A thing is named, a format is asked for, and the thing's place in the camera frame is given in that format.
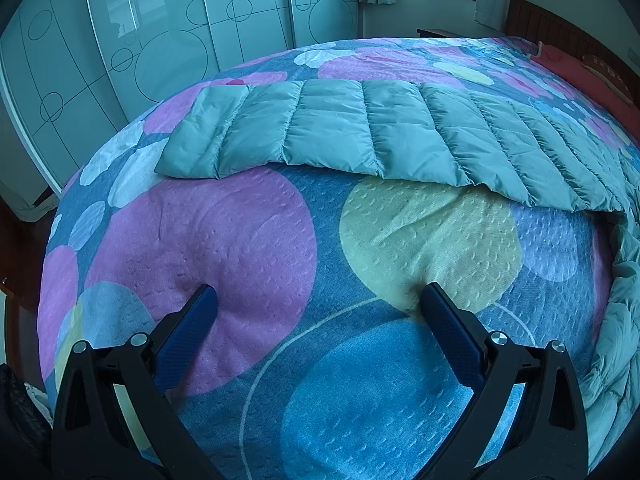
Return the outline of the light green down jacket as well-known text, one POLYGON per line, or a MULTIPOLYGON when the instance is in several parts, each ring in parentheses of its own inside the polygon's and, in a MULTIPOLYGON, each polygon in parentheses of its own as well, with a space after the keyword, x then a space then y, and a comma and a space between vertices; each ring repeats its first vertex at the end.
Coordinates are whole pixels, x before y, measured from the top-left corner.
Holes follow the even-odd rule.
POLYGON ((590 460, 622 436, 639 405, 639 173, 574 119, 443 84, 311 79, 201 84, 160 104, 143 128, 168 135, 156 167, 166 177, 307 165, 610 214, 614 281, 580 385, 590 460))

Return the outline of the dark wooden nightstand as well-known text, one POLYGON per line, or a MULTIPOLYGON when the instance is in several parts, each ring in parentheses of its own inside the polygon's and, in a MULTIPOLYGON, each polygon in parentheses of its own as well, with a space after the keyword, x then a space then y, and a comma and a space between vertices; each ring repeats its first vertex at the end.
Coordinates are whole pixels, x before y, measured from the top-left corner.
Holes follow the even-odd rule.
POLYGON ((458 34, 441 29, 418 28, 416 32, 420 38, 459 38, 458 34))

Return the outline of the dark wooden headboard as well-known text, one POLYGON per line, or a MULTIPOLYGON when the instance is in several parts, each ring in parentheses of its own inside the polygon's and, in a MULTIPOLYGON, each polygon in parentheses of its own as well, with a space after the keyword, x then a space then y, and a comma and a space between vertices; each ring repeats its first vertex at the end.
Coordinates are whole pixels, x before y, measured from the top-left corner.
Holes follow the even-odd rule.
POLYGON ((622 77, 634 104, 639 104, 639 75, 608 47, 559 15, 527 0, 510 0, 504 33, 534 44, 551 44, 579 61, 584 55, 595 55, 622 77))

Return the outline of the red pillow blanket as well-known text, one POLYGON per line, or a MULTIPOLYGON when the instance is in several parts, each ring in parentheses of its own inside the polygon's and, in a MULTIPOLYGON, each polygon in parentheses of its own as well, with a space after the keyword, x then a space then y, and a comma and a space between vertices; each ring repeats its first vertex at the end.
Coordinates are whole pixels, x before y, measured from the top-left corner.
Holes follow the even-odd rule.
POLYGON ((634 136, 639 136, 639 109, 591 70, 560 49, 540 42, 538 52, 528 58, 560 76, 585 96, 605 108, 634 136))

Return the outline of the brown embroidered cushion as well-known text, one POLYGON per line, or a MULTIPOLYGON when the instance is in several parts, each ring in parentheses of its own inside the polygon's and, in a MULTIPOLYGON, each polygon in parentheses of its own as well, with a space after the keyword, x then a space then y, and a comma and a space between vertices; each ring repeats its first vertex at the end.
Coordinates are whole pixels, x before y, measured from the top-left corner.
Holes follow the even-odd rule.
POLYGON ((601 79, 621 99, 628 103, 632 102, 632 96, 627 85, 620 74, 613 70, 607 62, 593 54, 585 54, 582 57, 582 66, 601 79))

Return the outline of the glossy white wardrobe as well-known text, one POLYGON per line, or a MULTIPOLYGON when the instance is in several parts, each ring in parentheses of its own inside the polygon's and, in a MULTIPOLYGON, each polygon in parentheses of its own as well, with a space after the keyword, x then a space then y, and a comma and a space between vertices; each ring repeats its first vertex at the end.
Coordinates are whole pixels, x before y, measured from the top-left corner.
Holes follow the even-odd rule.
POLYGON ((55 191, 124 125, 191 84, 358 34, 357 0, 23 0, 1 36, 17 131, 55 191))

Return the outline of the colourful circle pattern bedspread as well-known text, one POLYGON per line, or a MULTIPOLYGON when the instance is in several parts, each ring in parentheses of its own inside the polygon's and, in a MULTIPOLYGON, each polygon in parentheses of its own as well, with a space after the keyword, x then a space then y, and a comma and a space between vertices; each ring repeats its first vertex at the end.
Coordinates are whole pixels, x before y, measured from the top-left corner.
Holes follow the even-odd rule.
MULTIPOLYGON (((639 172, 639 137, 532 62, 537 52, 506 38, 342 40, 258 58, 183 91, 311 79, 443 84, 566 115, 639 172)), ((472 396, 420 315, 427 283, 517 344, 561 341, 582 384, 614 281, 610 214, 307 165, 166 177, 156 167, 168 135, 143 128, 160 104, 64 190, 38 309, 48 396, 76 341, 123 344, 201 284, 216 289, 218 315, 171 400, 230 479, 413 477, 472 396)))

